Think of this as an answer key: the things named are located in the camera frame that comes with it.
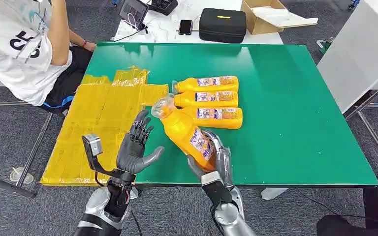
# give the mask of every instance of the yellow plastic sheet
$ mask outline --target yellow plastic sheet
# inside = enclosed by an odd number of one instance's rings
[[[41,178],[43,185],[96,185],[82,143],[84,134],[101,138],[103,153],[98,160],[106,170],[115,167],[121,142],[136,115],[169,91],[168,85],[147,85],[148,74],[133,66],[118,70],[112,83],[106,76],[83,77]],[[108,176],[99,174],[98,179],[106,182]]]

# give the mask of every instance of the green table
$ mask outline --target green table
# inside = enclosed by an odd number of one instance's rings
[[[212,129],[231,149],[235,184],[378,185],[305,46],[105,42],[96,48],[86,73],[112,80],[117,69],[131,65],[150,70],[149,84],[238,77],[243,126]],[[151,124],[155,129],[146,153],[157,146],[165,152],[136,182],[199,183],[161,122],[153,118]]]

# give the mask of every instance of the product label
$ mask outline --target product label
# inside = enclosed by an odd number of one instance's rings
[[[211,144],[209,143],[205,135],[202,134],[199,128],[195,129],[195,132],[190,138],[190,144],[192,144],[192,146],[196,148],[196,150],[202,153],[203,158],[205,158],[205,160],[208,161],[211,158],[212,156]]]
[[[237,119],[237,111],[234,108],[198,108],[198,119]]]
[[[215,95],[211,94],[210,92],[196,92],[195,101],[197,102],[215,101]]]
[[[232,101],[234,100],[234,93],[232,91],[218,91],[214,93],[210,92],[196,92],[196,102],[215,102],[215,101]]]
[[[234,79],[231,76],[209,77],[198,79],[198,86],[231,85]]]
[[[234,79],[232,78],[232,76],[222,76],[220,78],[220,83],[222,85],[231,85],[234,83]]]
[[[232,91],[219,91],[215,93],[217,101],[232,101],[234,100],[234,93]]]

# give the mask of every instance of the gray carpet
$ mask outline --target gray carpet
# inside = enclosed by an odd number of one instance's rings
[[[118,25],[110,1],[68,0],[70,27],[89,41],[107,40]],[[281,33],[284,43],[307,45],[315,62],[320,59],[316,40],[338,33],[349,16],[348,1],[283,0],[291,11],[304,17],[319,17],[315,27],[287,29]],[[15,98],[0,88],[0,101]],[[378,132],[378,111],[365,112]],[[9,181],[11,167],[22,166],[45,120],[46,113],[35,107],[0,108],[0,178]],[[54,146],[62,119],[53,116],[31,173],[38,180]],[[378,174],[378,147],[359,118],[349,122],[366,157]],[[45,187],[36,181],[28,186],[38,192],[25,199],[0,189],[0,236],[71,235],[82,216],[92,187]],[[259,235],[314,236],[317,221],[329,212],[312,203],[294,189],[271,201],[262,200],[260,189],[241,188],[246,219]],[[362,191],[344,189],[300,189],[307,196],[342,214],[363,215]],[[140,197],[131,203],[143,235],[219,235],[208,209],[209,200],[200,188],[162,187],[140,189]],[[350,219],[363,226],[359,219]],[[123,235],[138,235],[134,221],[127,220]]]

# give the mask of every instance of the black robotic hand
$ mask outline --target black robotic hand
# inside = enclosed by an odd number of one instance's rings
[[[160,158],[164,147],[157,147],[151,154],[143,157],[144,148],[153,126],[147,127],[151,118],[147,117],[148,111],[141,111],[131,129],[125,134],[117,155],[117,168],[130,174],[137,174]]]
[[[215,157],[215,171],[218,171],[225,187],[232,187],[232,166],[231,166],[231,152],[229,148],[223,146],[218,135],[210,130],[202,129],[202,133],[211,141],[214,146],[214,157]],[[191,155],[187,155],[188,165],[192,172],[200,180],[205,174],[201,168],[195,162],[195,159]]]

